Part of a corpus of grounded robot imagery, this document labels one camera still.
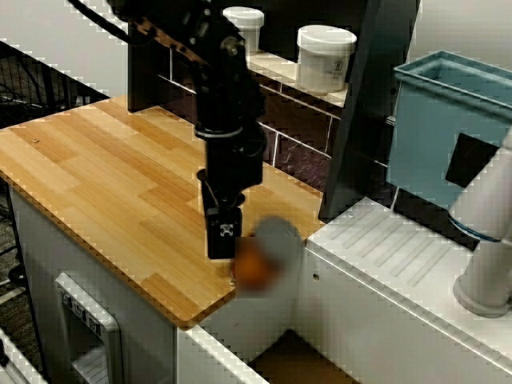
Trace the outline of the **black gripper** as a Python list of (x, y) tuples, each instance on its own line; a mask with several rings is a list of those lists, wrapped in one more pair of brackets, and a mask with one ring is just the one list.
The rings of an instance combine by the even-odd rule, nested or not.
[(242, 210), (234, 206), (245, 189), (262, 183), (265, 149), (261, 128), (206, 141), (206, 179), (201, 180), (201, 193), (209, 259), (235, 257), (236, 238), (242, 236)]

